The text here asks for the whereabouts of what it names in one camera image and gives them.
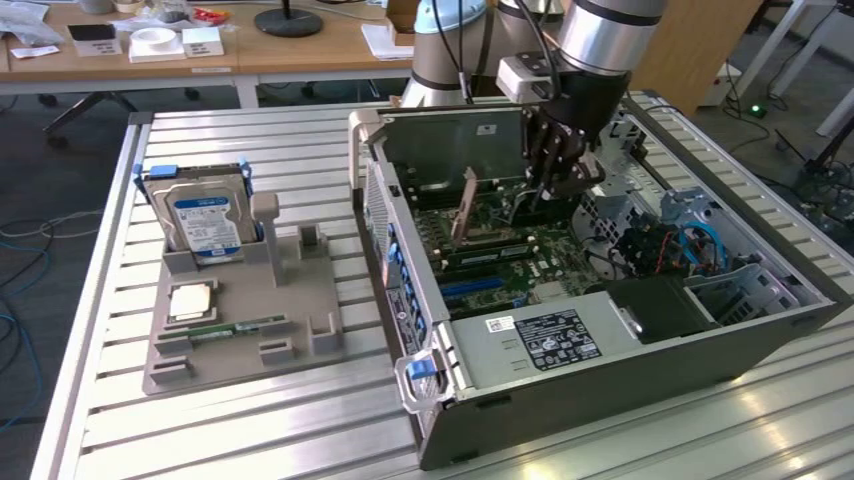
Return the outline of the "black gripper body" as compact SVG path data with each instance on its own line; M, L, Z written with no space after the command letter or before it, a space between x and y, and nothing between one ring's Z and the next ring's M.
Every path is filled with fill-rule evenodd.
M632 72L600 75L585 70L561 72L560 96L540 106L540 114L552 122L584 133L597 146L632 81Z

